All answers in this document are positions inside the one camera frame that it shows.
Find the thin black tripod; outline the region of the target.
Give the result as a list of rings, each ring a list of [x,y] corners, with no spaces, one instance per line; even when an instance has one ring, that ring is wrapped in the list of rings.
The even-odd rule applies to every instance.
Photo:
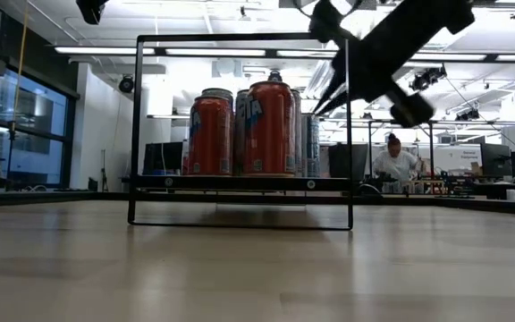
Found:
[[[106,150],[105,149],[101,149],[101,169],[100,169],[100,173],[101,173],[101,179],[100,179],[100,182],[101,182],[101,192],[109,192],[109,189],[108,189],[108,182],[107,182],[107,175],[106,175]]]

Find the person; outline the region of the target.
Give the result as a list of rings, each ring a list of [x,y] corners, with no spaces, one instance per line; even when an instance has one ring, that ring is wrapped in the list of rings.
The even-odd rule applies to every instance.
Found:
[[[402,149],[401,141],[390,134],[386,150],[373,161],[373,173],[384,181],[385,193],[403,193],[410,178],[421,168],[421,159]]]

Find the black covered crate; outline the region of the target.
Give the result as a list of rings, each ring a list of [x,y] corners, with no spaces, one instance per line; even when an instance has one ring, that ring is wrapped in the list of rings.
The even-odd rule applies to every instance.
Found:
[[[328,148],[330,176],[332,178],[351,178],[360,182],[365,178],[367,166],[367,144],[341,144]]]

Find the silver blue energy drink can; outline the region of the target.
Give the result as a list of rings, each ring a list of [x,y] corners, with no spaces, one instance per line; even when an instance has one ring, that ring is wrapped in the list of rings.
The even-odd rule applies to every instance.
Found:
[[[302,149],[304,175],[319,177],[319,120],[314,114],[302,115]]]

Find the ceiling light strip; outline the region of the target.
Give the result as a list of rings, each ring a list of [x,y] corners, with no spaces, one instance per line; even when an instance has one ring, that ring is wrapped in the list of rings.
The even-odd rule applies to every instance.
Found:
[[[55,47],[65,55],[136,55],[136,47]]]
[[[261,57],[266,55],[265,50],[260,49],[221,49],[221,48],[167,48],[168,55],[191,56],[236,56],[236,57]]]
[[[416,53],[411,61],[464,62],[483,61],[486,55],[479,54],[446,54],[446,53]]]

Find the red soda can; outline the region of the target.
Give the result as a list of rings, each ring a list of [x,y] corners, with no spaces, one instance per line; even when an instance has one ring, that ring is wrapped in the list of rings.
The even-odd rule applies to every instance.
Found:
[[[188,175],[231,176],[233,111],[225,97],[200,96],[190,110]]]
[[[251,85],[242,112],[242,173],[247,176],[294,176],[296,112],[290,87],[274,80]]]

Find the black aluminium rail frame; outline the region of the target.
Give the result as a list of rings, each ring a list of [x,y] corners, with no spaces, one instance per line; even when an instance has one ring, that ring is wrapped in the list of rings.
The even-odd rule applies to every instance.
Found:
[[[127,201],[130,195],[121,192],[59,191],[59,192],[3,192],[0,193],[0,206],[56,203],[83,200]],[[346,197],[334,196],[288,196],[288,195],[211,195],[211,194],[164,194],[140,193],[138,201],[152,202],[192,202],[227,204],[266,204],[266,205],[338,205],[347,206],[387,206],[387,207],[440,207],[465,210],[495,212],[515,215],[515,201],[496,199],[458,199],[432,196],[403,197]]]

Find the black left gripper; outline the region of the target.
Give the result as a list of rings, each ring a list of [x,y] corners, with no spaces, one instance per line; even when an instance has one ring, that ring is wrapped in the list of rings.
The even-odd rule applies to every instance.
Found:
[[[108,0],[75,0],[83,20],[90,25],[98,25]]]

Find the black metal rig frame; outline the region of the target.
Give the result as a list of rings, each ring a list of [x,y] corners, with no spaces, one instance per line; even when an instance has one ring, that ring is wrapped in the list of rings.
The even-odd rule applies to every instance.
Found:
[[[415,129],[402,129],[399,124],[391,122],[371,122],[368,124],[367,139],[368,155],[367,155],[367,166],[366,175],[376,184],[379,185],[379,190],[384,194],[403,194],[409,195],[431,195],[438,194],[440,189],[443,187],[443,183],[438,180],[437,174],[434,169],[435,161],[435,145],[431,144],[431,137],[429,134],[430,128],[423,129],[419,126]],[[390,134],[394,134],[398,139],[398,134],[406,134],[411,131],[416,138],[422,133],[425,138],[422,141],[415,141],[409,143],[407,146],[401,144],[402,149],[409,153],[419,157],[421,159],[421,168],[418,172],[413,174],[410,181],[405,188],[403,193],[385,193],[383,191],[384,181],[379,179],[373,173],[373,161],[377,155],[387,148],[387,141]]]

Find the large glass window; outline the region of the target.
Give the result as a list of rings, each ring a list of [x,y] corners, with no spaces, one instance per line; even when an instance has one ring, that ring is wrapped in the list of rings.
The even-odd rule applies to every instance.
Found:
[[[11,190],[68,185],[74,102],[13,68],[0,74],[0,176]]]

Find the black equipment box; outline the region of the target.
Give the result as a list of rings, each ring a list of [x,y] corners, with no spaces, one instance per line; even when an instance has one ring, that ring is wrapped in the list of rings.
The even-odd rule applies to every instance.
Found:
[[[147,144],[142,174],[178,174],[182,170],[182,148],[180,141]]]

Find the black ceiling track light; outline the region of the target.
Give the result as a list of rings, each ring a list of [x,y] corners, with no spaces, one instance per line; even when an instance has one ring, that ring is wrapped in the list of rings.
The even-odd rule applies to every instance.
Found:
[[[444,66],[428,68],[415,74],[414,79],[409,83],[409,88],[413,91],[423,91],[446,76],[447,72]]]
[[[479,111],[474,107],[469,107],[463,110],[460,110],[455,117],[456,121],[475,121],[480,118]]]

